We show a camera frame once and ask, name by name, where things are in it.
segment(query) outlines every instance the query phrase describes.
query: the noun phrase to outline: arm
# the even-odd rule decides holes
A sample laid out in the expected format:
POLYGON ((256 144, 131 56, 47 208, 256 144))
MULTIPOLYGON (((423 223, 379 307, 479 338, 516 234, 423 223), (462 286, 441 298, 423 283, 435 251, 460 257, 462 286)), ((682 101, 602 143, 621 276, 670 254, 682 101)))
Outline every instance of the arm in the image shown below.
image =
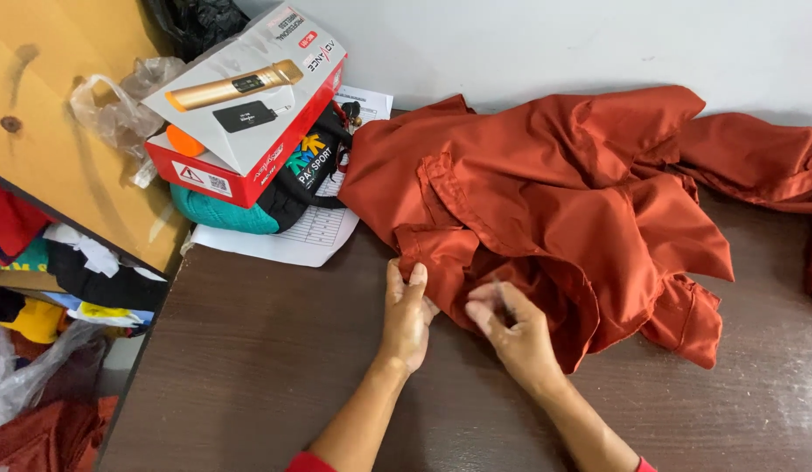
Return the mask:
POLYGON ((338 472, 370 471, 400 391, 426 355, 429 324, 438 312, 423 298, 426 267, 417 263, 405 285, 397 264, 388 263, 379 352, 356 392, 309 448, 338 472))
POLYGON ((546 316, 537 306, 505 282, 475 289, 465 308, 511 376, 551 417, 582 472, 637 470, 639 456, 604 423, 560 370, 546 316), (510 328, 495 315, 502 307, 503 295, 516 321, 510 328))

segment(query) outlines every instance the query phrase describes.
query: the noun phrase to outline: human hand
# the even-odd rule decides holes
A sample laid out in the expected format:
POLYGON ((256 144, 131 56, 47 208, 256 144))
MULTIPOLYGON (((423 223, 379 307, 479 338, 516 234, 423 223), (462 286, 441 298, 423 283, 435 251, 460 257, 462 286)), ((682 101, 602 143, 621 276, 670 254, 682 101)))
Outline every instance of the human hand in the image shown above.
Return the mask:
POLYGON ((464 306, 467 316, 491 341, 514 380, 532 396, 560 392, 566 377, 554 358, 546 315, 510 282, 484 284, 469 297, 464 306), (504 311, 503 298, 516 322, 512 327, 496 316, 504 311))
POLYGON ((429 277, 426 266, 416 263, 408 285, 403 283, 400 259, 392 259, 387 268, 386 316, 378 359, 402 362, 411 374, 426 357, 429 324, 439 309, 423 296, 429 277))

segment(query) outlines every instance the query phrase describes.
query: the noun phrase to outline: teal cloth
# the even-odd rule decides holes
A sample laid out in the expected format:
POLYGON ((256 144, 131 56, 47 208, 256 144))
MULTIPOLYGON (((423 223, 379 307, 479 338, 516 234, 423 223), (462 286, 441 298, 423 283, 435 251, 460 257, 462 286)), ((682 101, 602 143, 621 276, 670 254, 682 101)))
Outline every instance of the teal cloth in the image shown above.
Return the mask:
POLYGON ((199 224, 252 234, 277 232, 277 221, 256 203, 246 210, 173 183, 170 193, 181 214, 199 224))
POLYGON ((5 271, 47 272, 47 261, 47 243, 39 235, 30 242, 30 245, 15 259, 15 262, 5 268, 0 264, 0 269, 5 271))

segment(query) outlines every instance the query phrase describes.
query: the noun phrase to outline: product box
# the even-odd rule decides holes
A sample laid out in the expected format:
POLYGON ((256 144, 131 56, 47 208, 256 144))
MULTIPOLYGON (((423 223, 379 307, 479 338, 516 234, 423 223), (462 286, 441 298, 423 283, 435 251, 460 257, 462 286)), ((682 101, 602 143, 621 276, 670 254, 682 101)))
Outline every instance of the product box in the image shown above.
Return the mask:
POLYGON ((150 138, 146 150, 158 174, 250 208, 333 99, 346 57, 330 34, 287 3, 267 10, 144 99, 205 147, 188 157, 167 133, 150 138))

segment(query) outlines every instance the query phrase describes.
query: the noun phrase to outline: qr code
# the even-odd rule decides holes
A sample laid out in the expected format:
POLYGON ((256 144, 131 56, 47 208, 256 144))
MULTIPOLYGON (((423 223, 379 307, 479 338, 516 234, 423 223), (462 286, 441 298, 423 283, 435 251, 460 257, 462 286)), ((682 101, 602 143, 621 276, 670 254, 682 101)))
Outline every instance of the qr code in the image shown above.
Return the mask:
POLYGON ((211 187, 222 191, 228 191, 228 186, 226 185, 227 182, 225 179, 221 179, 220 177, 214 176, 208 176, 208 178, 210 179, 211 187))

